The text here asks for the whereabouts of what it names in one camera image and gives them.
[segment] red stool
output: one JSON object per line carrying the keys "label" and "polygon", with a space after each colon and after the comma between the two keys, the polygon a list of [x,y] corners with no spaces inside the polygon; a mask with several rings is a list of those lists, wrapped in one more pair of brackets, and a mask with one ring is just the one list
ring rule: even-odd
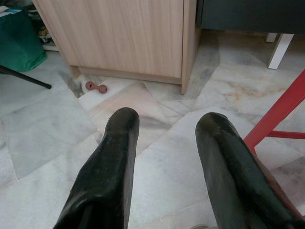
{"label": "red stool", "polygon": [[245,137],[244,142],[253,154],[256,155],[255,146],[265,137],[305,139],[305,133],[274,130],[304,99],[305,70]]}

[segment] black chair leg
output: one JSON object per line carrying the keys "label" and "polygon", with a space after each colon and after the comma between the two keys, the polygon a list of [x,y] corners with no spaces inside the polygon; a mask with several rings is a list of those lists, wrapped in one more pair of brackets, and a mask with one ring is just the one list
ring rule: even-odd
{"label": "black chair leg", "polygon": [[10,68],[4,67],[3,65],[0,65],[0,72],[16,76],[18,78],[21,78],[23,80],[26,80],[26,81],[29,81],[31,83],[37,84],[39,86],[45,87],[47,89],[51,89],[52,88],[52,86],[50,84],[41,82],[39,80],[35,80],[35,79],[33,79],[33,78],[31,78],[31,77],[29,77],[27,75],[21,74],[21,73],[19,73],[17,71],[14,71],[14,70],[10,69]]}

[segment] floor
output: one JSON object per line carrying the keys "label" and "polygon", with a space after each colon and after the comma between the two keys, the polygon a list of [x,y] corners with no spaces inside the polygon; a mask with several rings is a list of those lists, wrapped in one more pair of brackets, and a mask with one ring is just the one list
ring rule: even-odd
{"label": "floor", "polygon": [[[28,75],[51,90],[0,74],[0,225],[52,228],[76,175],[120,107],[140,115],[129,229],[216,225],[195,143],[210,111],[242,137],[305,68],[305,39],[295,36],[278,70],[267,69],[275,43],[263,34],[205,31],[185,95],[180,87],[128,79],[73,80],[57,52]],[[108,87],[87,91],[86,81]],[[279,130],[304,131],[305,104]],[[260,160],[305,215],[305,142],[266,138]]]}

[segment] light wood cabinet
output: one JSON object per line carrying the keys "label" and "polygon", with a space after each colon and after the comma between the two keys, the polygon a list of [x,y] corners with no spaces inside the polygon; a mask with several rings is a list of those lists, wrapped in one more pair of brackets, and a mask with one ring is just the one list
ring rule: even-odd
{"label": "light wood cabinet", "polygon": [[195,0],[34,4],[74,77],[83,73],[183,83],[185,91],[196,51]]}

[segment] green bag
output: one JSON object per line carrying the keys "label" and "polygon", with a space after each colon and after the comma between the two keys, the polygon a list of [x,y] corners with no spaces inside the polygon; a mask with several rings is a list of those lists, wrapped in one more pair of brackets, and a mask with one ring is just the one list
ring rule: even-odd
{"label": "green bag", "polygon": [[0,17],[0,65],[29,71],[47,58],[24,10]]}

